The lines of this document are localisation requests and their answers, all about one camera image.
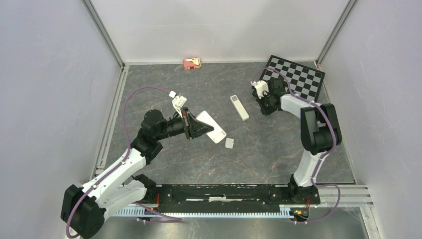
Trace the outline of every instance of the white remote control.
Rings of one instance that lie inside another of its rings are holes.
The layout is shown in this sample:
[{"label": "white remote control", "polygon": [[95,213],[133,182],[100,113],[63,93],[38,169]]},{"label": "white remote control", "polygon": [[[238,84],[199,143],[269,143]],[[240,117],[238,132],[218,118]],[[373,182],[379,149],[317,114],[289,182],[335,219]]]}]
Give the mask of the white remote control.
[{"label": "white remote control", "polygon": [[230,96],[230,101],[233,103],[234,107],[236,108],[243,121],[249,119],[248,112],[246,112],[237,95]]}]

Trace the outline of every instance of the metal corner post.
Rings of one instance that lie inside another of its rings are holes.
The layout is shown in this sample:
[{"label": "metal corner post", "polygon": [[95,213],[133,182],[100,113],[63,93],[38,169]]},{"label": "metal corner post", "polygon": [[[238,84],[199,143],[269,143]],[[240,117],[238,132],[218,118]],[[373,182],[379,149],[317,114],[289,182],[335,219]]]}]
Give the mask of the metal corner post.
[{"label": "metal corner post", "polygon": [[101,37],[103,37],[105,43],[107,44],[107,47],[110,49],[116,63],[119,65],[119,67],[124,67],[124,62],[122,58],[120,57],[116,46],[113,44],[113,41],[111,40],[106,27],[104,26],[103,22],[100,19],[100,16],[98,15],[97,11],[95,10],[95,7],[91,0],[81,0],[84,4],[85,8],[87,9],[87,12],[90,14],[95,27],[98,29],[98,31],[101,34]]},{"label": "metal corner post", "polygon": [[347,18],[349,17],[350,12],[352,11],[353,7],[355,6],[358,0],[349,0],[344,8],[343,12],[340,15],[337,23],[335,24],[330,36],[328,37],[327,42],[325,43],[324,47],[322,48],[321,53],[316,60],[316,64],[319,65],[326,57],[329,49],[331,48],[332,44],[334,43],[335,39],[337,38],[338,33],[343,28],[344,23],[346,22]]}]

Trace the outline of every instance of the white panel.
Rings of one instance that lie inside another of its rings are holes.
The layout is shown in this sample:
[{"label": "white panel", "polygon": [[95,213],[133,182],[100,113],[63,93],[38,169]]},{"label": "white panel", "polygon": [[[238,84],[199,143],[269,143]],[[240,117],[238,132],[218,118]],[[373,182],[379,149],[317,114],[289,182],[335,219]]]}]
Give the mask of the white panel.
[{"label": "white panel", "polygon": [[347,0],[94,0],[125,62],[315,60]]},{"label": "white panel", "polygon": [[0,56],[0,238],[63,238],[119,68],[79,0],[1,1]]},{"label": "white panel", "polygon": [[421,237],[421,9],[420,0],[358,1],[322,62],[357,179],[392,239]]}]

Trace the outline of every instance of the white wall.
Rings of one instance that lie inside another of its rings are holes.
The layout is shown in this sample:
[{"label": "white wall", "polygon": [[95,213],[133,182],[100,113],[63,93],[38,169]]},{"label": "white wall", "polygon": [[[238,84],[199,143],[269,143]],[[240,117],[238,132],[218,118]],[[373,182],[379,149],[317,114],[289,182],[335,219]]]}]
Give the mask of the white wall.
[{"label": "white wall", "polygon": [[93,0],[125,62],[315,60],[347,0]]},{"label": "white wall", "polygon": [[0,3],[0,238],[61,239],[119,68],[79,0]]},{"label": "white wall", "polygon": [[361,0],[322,63],[386,238],[420,238],[422,1]]}]

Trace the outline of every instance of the robotic arm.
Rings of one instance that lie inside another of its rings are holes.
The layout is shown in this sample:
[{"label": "robotic arm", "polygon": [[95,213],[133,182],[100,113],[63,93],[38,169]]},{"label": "robotic arm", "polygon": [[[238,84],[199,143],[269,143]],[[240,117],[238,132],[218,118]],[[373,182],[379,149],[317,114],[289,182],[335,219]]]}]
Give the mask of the robotic arm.
[{"label": "robotic arm", "polygon": [[214,130],[212,126],[197,121],[188,108],[183,107],[185,101],[186,98],[175,96],[172,103],[177,112],[168,120],[164,119],[159,110],[148,111],[125,161],[123,159],[127,150],[93,180],[81,187],[72,185],[65,191],[61,219],[67,222],[76,202],[90,188],[94,188],[82,200],[71,220],[71,227],[88,239],[100,230],[111,215],[128,204],[143,199],[147,189],[141,180],[135,179],[124,187],[119,186],[133,173],[151,163],[163,148],[159,140],[183,133],[187,139],[193,139]]},{"label": "robotic arm", "polygon": [[[327,122],[322,114],[312,105],[292,96],[285,89],[288,87],[283,78],[272,78],[268,81],[251,82],[252,95],[258,102],[261,113],[269,115],[275,111],[287,111],[301,120],[301,141],[305,148],[298,169],[290,178],[290,194],[295,196],[313,195],[317,189],[311,182],[314,171],[315,177],[321,164],[321,156],[333,146],[333,139]],[[318,104],[328,117],[336,137],[336,145],[341,143],[341,132],[335,107],[332,104]]]}]

